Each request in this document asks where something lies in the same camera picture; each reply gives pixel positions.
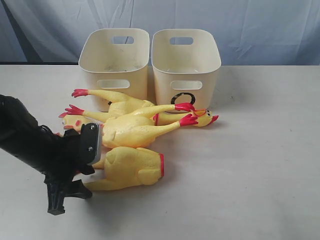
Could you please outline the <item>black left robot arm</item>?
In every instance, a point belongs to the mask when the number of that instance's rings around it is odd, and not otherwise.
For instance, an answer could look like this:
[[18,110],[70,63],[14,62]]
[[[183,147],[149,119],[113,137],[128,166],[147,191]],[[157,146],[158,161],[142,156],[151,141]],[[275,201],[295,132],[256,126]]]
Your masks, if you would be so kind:
[[39,125],[19,99],[1,95],[0,147],[45,176],[49,214],[64,214],[67,197],[92,197],[82,181],[73,178],[95,172],[93,165],[101,157],[100,124],[86,123],[80,132],[69,129],[60,136]]

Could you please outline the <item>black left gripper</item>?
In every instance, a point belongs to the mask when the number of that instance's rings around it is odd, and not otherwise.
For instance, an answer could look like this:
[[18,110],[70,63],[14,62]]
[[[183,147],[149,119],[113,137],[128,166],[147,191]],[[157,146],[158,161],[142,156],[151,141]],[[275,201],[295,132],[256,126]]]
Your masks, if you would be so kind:
[[93,165],[100,160],[102,151],[102,125],[83,124],[80,132],[72,128],[56,139],[55,156],[45,171],[44,183],[47,187],[47,212],[62,215],[65,213],[65,197],[89,199],[93,196],[80,179],[73,179],[78,174],[89,176],[95,173]]

